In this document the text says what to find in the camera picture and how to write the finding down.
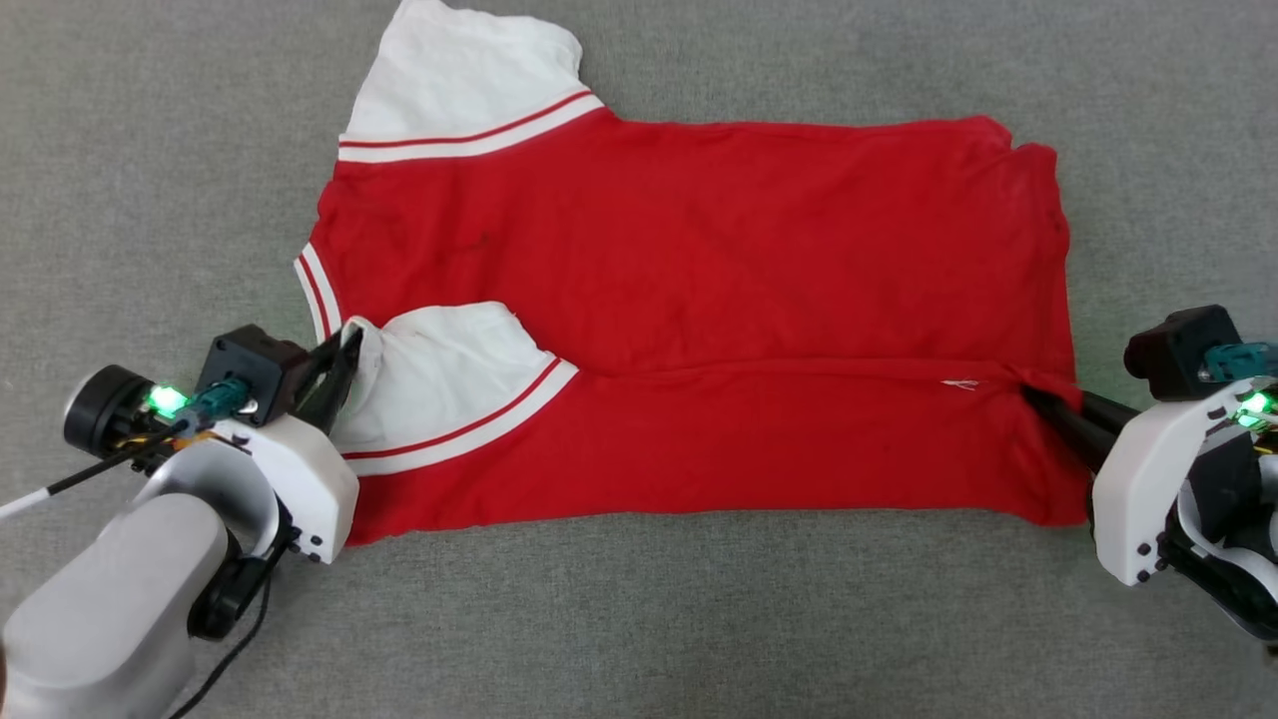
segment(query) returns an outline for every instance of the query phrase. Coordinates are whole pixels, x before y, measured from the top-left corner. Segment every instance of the white cable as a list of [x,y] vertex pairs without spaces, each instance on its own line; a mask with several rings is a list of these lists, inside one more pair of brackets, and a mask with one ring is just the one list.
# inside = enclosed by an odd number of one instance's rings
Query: white cable
[[10,502],[9,504],[0,507],[0,521],[13,517],[14,515],[22,512],[23,510],[27,510],[28,507],[35,507],[36,504],[40,504],[41,502],[49,499],[50,497],[51,496],[49,494],[49,488],[40,488],[26,497],[19,497],[18,499]]

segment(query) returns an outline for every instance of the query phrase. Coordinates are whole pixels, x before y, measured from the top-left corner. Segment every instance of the red stripe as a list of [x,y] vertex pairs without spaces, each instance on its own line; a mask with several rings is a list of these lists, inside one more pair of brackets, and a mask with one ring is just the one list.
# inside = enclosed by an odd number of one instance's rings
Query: red stripe
[[560,364],[560,359],[556,358],[555,361],[551,363],[548,368],[546,368],[544,370],[542,370],[541,375],[537,375],[537,379],[533,381],[533,384],[528,386],[528,390],[525,390],[524,392],[519,393],[519,397],[516,397],[514,401],[511,401],[510,405],[502,407],[501,410],[497,410],[496,412],[493,412],[492,415],[488,415],[483,420],[479,420],[477,423],[472,423],[472,424],[461,428],[460,430],[454,430],[454,432],[451,432],[451,433],[449,433],[446,435],[441,435],[441,437],[437,437],[435,439],[428,439],[426,442],[419,442],[417,444],[410,444],[408,447],[396,447],[395,450],[380,450],[377,452],[351,452],[349,455],[343,455],[343,457],[346,458],[346,460],[376,460],[376,458],[380,458],[380,457],[394,457],[396,455],[405,455],[405,453],[409,453],[409,452],[417,452],[418,450],[426,450],[427,447],[435,447],[437,444],[443,444],[443,443],[446,443],[446,442],[449,442],[451,439],[456,439],[456,438],[459,438],[459,437],[461,437],[461,435],[464,435],[464,434],[466,434],[469,432],[474,432],[474,430],[477,430],[477,429],[487,425],[488,423],[492,423],[497,418],[501,418],[506,412],[510,412],[511,410],[515,409],[516,405],[519,405],[524,400],[528,400],[528,396],[532,395],[533,391],[537,390],[542,384],[542,382],[546,381],[547,377],[550,377],[551,372],[553,372],[555,368],[558,368],[558,364]]
[[483,139],[486,137],[492,137],[495,134],[506,132],[509,129],[518,128],[521,124],[530,123],[530,121],[535,120],[537,117],[546,116],[546,115],[553,112],[555,110],[558,110],[564,105],[567,105],[569,102],[573,102],[574,100],[580,100],[581,97],[585,97],[588,95],[590,95],[590,91],[589,89],[584,89],[581,92],[578,92],[576,95],[571,95],[569,97],[565,97],[564,100],[560,100],[558,102],[551,105],[550,107],[547,107],[544,110],[533,112],[532,115],[528,115],[527,117],[523,117],[520,120],[515,120],[512,123],[507,123],[505,125],[501,125],[500,128],[495,128],[495,129],[491,129],[488,132],[482,132],[479,134],[472,134],[472,135],[466,135],[466,137],[435,137],[435,138],[426,138],[426,139],[397,139],[397,140],[394,140],[394,142],[353,142],[353,140],[344,140],[344,142],[339,142],[337,147],[406,147],[406,146],[410,146],[410,144],[454,144],[454,143],[459,143],[459,142],[472,142],[472,140],[475,140],[475,139]]
[[316,307],[320,308],[320,323],[323,327],[325,333],[328,332],[328,313],[323,309],[323,295],[320,294],[320,285],[316,284],[316,276],[311,273],[311,264],[307,263],[305,255],[298,255],[302,262],[302,271],[307,273],[307,281],[311,282],[311,295],[316,298]]

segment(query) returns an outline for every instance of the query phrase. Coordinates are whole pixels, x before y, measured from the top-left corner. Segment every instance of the red shirt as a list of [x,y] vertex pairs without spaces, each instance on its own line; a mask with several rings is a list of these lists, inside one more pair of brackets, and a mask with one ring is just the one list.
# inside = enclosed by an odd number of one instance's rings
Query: red shirt
[[[1086,471],[1020,396],[1079,402],[1051,148],[985,117],[627,121],[579,54],[424,0],[383,37],[299,273],[321,335],[452,310],[386,327],[368,363],[395,369],[334,434],[351,543],[602,512],[1082,521]],[[468,315],[544,351],[507,367]]]

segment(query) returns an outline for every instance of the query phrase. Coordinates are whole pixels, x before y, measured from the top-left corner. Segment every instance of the black cable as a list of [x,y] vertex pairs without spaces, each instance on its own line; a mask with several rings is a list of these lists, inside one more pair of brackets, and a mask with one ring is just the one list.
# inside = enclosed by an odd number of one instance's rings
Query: black cable
[[248,642],[253,641],[253,637],[257,636],[257,631],[262,628],[262,619],[266,619],[266,603],[270,599],[271,599],[271,576],[267,575],[266,581],[262,582],[262,600],[257,608],[257,619],[253,621],[253,626],[249,628],[248,633],[245,633],[244,637],[239,642],[236,642],[230,651],[226,653],[226,656],[224,656],[222,660],[217,663],[217,667],[213,667],[213,670],[208,673],[208,678],[204,679],[204,683],[199,687],[199,691],[192,695],[190,699],[187,700],[187,704],[183,704],[181,706],[178,708],[176,711],[170,714],[169,719],[181,719],[183,716],[185,716],[192,709],[196,708],[197,704],[201,702],[201,700],[204,699],[204,695],[208,693],[208,690],[213,688],[213,685],[217,683],[217,678],[222,676],[222,672],[225,672],[226,668],[230,667],[231,662],[234,662],[235,658],[239,656],[239,653],[243,651],[245,646],[248,646]]
[[146,451],[148,451],[148,450],[153,448],[155,446],[157,446],[157,444],[160,444],[160,443],[162,443],[162,442],[165,442],[165,441],[167,441],[170,438],[173,438],[174,435],[176,435],[178,433],[180,433],[181,430],[185,430],[185,429],[187,429],[187,421],[185,420],[180,420],[178,423],[174,423],[173,425],[170,425],[162,433],[156,434],[156,435],[151,435],[147,439],[137,443],[135,447],[130,447],[129,450],[124,450],[121,452],[116,452],[115,455],[107,457],[106,460],[98,462],[97,465],[93,465],[92,467],[86,467],[86,469],[81,470],[79,473],[75,473],[74,475],[66,478],[65,480],[58,480],[56,483],[49,485],[45,489],[46,489],[46,492],[49,492],[50,497],[52,497],[52,496],[55,496],[55,494],[58,494],[60,492],[69,490],[73,487],[83,483],[84,480],[88,480],[91,478],[96,478],[97,475],[101,475],[102,473],[110,470],[111,467],[115,467],[116,465],[121,465],[124,462],[128,462],[129,460],[133,460],[133,458],[141,456]]

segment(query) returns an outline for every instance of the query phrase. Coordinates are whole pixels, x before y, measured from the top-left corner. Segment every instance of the cable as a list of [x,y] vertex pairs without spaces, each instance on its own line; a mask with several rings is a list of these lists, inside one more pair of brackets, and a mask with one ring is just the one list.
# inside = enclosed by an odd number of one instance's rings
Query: cable
[[[35,507],[41,502],[49,499],[50,497],[54,497],[55,494],[66,492],[73,487],[83,483],[84,480],[96,478],[97,475],[101,475],[102,473],[110,470],[111,467],[115,467],[116,465],[123,465],[129,460],[134,460],[139,457],[142,453],[147,452],[148,450],[156,447],[157,444],[169,442],[174,435],[185,429],[187,429],[187,423],[179,421],[170,425],[162,433],[151,435],[148,438],[127,439],[124,441],[124,444],[130,446],[128,450],[121,450],[115,455],[107,457],[106,460],[98,462],[97,465],[93,465],[92,467],[86,467],[79,473],[75,473],[74,475],[66,478],[65,480],[58,480],[56,483],[46,488],[37,489],[36,492],[26,497],[19,497],[18,499],[8,504],[0,506],[0,520],[6,520],[9,517],[13,517],[14,515],[22,512],[23,510],[27,510],[28,507]],[[133,442],[134,439],[142,439],[142,442],[134,443]]]
[[125,447],[129,447],[130,444],[142,444],[143,442],[147,442],[152,437],[155,437],[155,435],[134,435],[134,437],[130,437],[130,438],[127,438],[127,439],[121,439],[120,442],[118,442],[115,444],[115,450],[118,450],[118,451],[119,450],[124,450]]
[[130,447],[124,452],[116,452],[115,455],[107,457],[106,460],[98,462],[97,465],[93,465],[92,467],[86,467],[79,473],[75,473],[74,475],[66,478],[65,480],[59,480],[45,489],[49,490],[50,497],[60,492],[66,492],[73,487],[83,483],[84,480],[96,478],[97,475],[101,475],[102,473],[110,470],[111,467],[115,467],[116,465],[123,465],[124,462],[138,457],[143,452],[151,450],[152,447],[165,442],[166,439],[176,435],[178,433],[185,429],[187,429],[185,421],[174,423],[162,433],[151,435],[150,438],[139,443],[137,447]]
[[267,575],[266,581],[262,582],[262,600],[257,608],[257,619],[253,621],[253,626],[249,628],[248,633],[245,633],[244,637],[239,642],[236,642],[230,651],[226,653],[226,656],[224,656],[222,660],[217,663],[217,667],[213,667],[213,670],[208,673],[208,678],[204,679],[204,683],[201,685],[199,690],[196,693],[193,693],[190,699],[187,700],[185,704],[179,706],[176,711],[170,714],[169,719],[181,719],[183,716],[185,716],[192,709],[196,708],[197,704],[199,704],[204,699],[204,695],[208,693],[208,690],[213,688],[213,685],[217,683],[217,679],[222,676],[222,672],[225,672],[226,668],[230,667],[231,662],[234,662],[235,658],[239,656],[240,651],[244,651],[244,647],[248,646],[248,642],[253,641],[253,637],[257,636],[257,631],[262,628],[262,619],[266,619],[266,604],[270,599],[271,599],[271,576]]

